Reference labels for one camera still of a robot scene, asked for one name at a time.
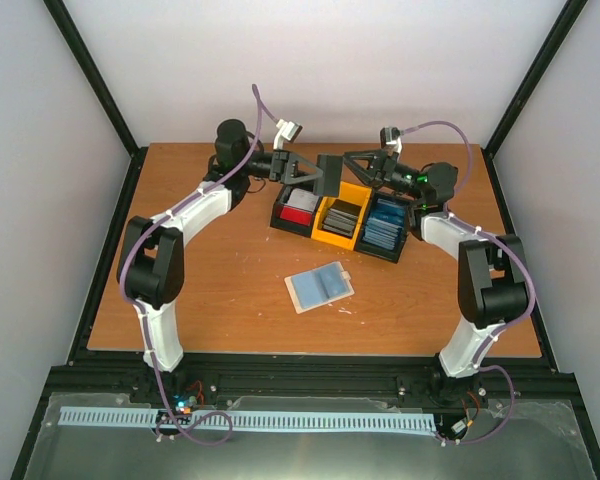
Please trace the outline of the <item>beige card holder wallet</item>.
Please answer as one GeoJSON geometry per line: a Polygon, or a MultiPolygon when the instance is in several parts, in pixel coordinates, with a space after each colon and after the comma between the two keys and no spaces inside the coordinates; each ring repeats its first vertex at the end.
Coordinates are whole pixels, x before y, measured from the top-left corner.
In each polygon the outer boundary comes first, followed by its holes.
{"type": "Polygon", "coordinates": [[[352,296],[350,274],[340,262],[288,276],[284,279],[297,314],[352,296]]]}

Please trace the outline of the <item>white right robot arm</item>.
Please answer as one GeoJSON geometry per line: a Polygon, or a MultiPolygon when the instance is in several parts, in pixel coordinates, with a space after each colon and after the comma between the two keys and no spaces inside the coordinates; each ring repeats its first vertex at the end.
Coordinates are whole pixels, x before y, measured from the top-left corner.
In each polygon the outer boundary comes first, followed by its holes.
{"type": "Polygon", "coordinates": [[[500,335],[534,309],[535,287],[521,240],[472,226],[448,209],[458,169],[447,162],[414,169],[400,163],[398,153],[378,149],[347,152],[344,164],[368,187],[407,195],[409,233],[457,261],[461,318],[438,359],[447,378],[474,376],[500,335]]]}

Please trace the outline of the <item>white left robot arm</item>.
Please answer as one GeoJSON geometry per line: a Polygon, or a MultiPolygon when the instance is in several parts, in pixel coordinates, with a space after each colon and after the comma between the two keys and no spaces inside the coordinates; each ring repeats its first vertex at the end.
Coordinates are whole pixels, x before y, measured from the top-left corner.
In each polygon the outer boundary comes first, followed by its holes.
{"type": "Polygon", "coordinates": [[[184,355],[177,331],[176,299],[184,285],[189,241],[242,201],[251,178],[300,184],[317,196],[327,194],[326,168],[316,164],[313,173],[301,173],[301,163],[313,164],[283,148],[286,142],[296,140],[302,126],[281,119],[276,128],[273,150],[267,152],[242,121],[223,121],[201,183],[164,212],[150,218],[135,216],[127,223],[117,281],[121,295],[139,318],[144,361],[159,371],[152,388],[166,402],[181,400],[188,390],[187,376],[175,368],[184,355]]]}

